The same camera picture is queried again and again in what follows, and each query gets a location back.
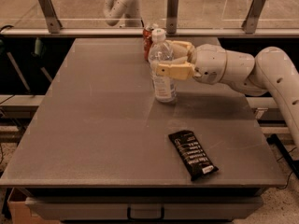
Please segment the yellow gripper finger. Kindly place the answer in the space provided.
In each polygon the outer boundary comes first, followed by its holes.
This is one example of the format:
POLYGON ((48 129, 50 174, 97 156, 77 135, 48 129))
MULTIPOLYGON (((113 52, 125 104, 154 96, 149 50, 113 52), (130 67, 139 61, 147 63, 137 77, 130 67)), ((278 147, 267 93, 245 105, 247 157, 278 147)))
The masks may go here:
POLYGON ((159 63, 156 67, 156 74, 158 76, 171 77, 178 80, 186 80, 193 77, 194 67, 191 63, 159 63))
POLYGON ((167 44, 173 50, 173 63, 194 63, 195 46, 191 42, 167 40, 167 44))

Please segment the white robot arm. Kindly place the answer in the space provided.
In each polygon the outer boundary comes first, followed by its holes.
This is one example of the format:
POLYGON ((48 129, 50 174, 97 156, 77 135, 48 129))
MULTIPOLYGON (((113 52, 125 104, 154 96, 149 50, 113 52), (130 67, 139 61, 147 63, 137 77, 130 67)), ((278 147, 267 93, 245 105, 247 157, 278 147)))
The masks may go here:
POLYGON ((173 61, 155 62, 155 74, 178 80, 194 80, 213 85, 222 83, 251 96, 269 92, 299 146, 299 72, 287 53, 277 47, 262 49, 257 55, 204 44, 171 41, 173 61))

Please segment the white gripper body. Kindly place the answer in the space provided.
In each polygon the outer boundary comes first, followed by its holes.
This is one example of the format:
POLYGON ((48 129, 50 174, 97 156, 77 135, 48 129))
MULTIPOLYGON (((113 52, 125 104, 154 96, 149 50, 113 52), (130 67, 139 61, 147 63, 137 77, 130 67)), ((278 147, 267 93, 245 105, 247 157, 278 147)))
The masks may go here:
POLYGON ((204 44, 196 48, 193 78, 200 83, 221 81, 226 66, 226 51, 221 46, 204 44))

